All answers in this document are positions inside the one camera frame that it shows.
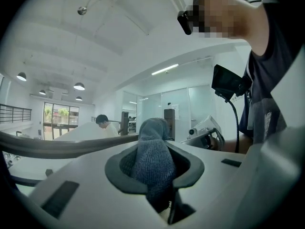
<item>neck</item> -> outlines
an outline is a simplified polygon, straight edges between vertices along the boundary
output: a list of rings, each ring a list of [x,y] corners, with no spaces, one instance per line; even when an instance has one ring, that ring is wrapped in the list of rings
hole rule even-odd
[[[259,7],[244,6],[241,13],[244,20],[239,38],[246,40],[255,54],[263,55],[269,39],[268,17],[263,4]]]

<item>dark t-shirt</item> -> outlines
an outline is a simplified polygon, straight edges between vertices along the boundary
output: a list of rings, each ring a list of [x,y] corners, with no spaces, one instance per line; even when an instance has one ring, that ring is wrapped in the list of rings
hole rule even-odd
[[[269,22],[268,46],[262,56],[252,51],[249,55],[249,73],[253,80],[252,107],[249,110],[251,104],[245,96],[239,124],[240,131],[253,138],[254,143],[262,143],[271,134],[286,128],[271,91],[285,75],[302,45],[300,26],[294,23],[295,18],[284,12],[286,8],[282,3],[264,3],[264,8]]]

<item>white shirt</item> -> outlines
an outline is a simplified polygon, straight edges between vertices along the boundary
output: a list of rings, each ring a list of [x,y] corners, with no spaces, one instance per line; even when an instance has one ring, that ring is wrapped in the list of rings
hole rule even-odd
[[[114,124],[110,123],[106,128],[105,128],[105,138],[110,138],[110,137],[117,137],[119,136],[118,130],[115,128]]]

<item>man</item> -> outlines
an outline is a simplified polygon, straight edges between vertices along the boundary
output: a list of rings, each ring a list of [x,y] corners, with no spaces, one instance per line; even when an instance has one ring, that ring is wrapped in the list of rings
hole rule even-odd
[[[193,8],[188,11],[193,27],[199,32],[244,39],[251,45],[245,74],[251,78],[252,87],[251,96],[245,96],[239,124],[243,133],[240,153],[246,153],[252,144],[262,143],[271,134],[286,128],[271,91],[293,63],[303,42],[301,23],[288,10],[287,4],[278,0],[263,0],[258,7],[247,0],[194,0]],[[218,150],[216,139],[211,142],[214,150]],[[226,141],[222,151],[234,152],[235,145],[236,140]]]
[[[105,130],[106,138],[119,136],[118,130],[111,122],[109,122],[108,117],[104,114],[100,114],[98,117],[96,117],[95,123],[98,124],[100,128]]]

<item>person in white shirt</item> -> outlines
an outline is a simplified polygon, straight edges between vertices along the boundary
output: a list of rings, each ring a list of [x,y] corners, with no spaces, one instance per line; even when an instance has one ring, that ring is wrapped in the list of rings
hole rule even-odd
[[[104,129],[106,134],[105,138],[119,136],[118,130],[115,128],[114,124],[109,122],[106,115],[100,114],[98,117],[96,117],[95,123],[98,124],[100,128]]]

